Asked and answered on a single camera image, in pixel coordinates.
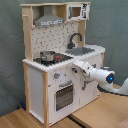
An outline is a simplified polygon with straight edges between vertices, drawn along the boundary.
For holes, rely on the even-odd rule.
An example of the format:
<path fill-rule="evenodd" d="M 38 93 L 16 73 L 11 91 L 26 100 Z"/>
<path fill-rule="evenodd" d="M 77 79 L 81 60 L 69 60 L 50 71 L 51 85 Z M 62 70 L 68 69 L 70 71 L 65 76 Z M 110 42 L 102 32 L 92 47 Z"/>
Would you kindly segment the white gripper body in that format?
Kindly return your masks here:
<path fill-rule="evenodd" d="M 93 66 L 91 66 L 88 62 L 83 61 L 75 61 L 73 63 L 72 70 L 79 74 L 81 78 L 83 79 L 89 79 L 90 78 L 90 72 L 93 69 Z"/>

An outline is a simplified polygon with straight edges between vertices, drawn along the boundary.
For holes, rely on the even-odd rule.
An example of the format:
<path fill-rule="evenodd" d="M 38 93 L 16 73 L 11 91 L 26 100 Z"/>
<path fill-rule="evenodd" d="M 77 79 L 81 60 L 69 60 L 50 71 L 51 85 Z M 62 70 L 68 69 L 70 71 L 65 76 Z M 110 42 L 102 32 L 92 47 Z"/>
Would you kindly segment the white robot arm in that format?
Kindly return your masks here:
<path fill-rule="evenodd" d="M 124 81 L 120 89 L 113 87 L 114 71 L 108 71 L 105 69 L 97 69 L 90 65 L 88 62 L 75 61 L 73 68 L 84 79 L 89 78 L 98 82 L 98 89 L 102 89 L 104 92 L 128 96 L 128 78 Z"/>

